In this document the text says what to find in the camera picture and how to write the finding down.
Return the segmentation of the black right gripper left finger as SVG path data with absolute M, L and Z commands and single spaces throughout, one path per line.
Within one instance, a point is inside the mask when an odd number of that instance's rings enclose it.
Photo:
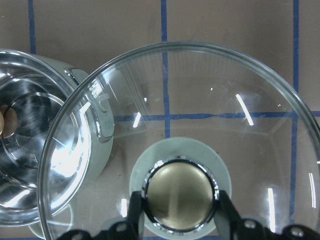
M 140 238 L 139 225 L 142 217 L 142 193 L 132 192 L 129 200 L 127 217 L 117 221 L 107 230 L 101 230 L 97 235 L 91 236 L 85 230 L 69 230 L 58 237 L 58 240 L 138 240 Z

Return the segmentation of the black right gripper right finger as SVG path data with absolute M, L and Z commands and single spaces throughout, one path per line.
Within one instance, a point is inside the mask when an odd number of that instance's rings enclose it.
M 272 232 L 259 221 L 243 218 L 224 190 L 219 191 L 217 214 L 222 223 L 216 225 L 221 238 L 226 240 L 318 240 L 320 234 L 301 224 L 288 225 L 281 233 Z

